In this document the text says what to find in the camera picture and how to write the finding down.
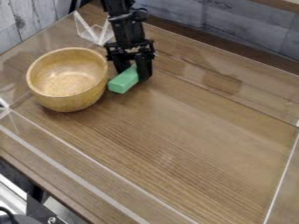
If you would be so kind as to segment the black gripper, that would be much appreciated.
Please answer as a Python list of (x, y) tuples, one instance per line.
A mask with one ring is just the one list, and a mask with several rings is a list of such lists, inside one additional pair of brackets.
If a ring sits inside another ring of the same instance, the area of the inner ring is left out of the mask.
[(146, 8), (137, 8), (137, 0), (101, 0), (115, 41), (106, 44), (107, 59), (114, 61), (122, 74), (135, 60), (139, 81), (146, 82), (154, 73), (154, 41), (146, 37), (143, 22), (150, 18)]

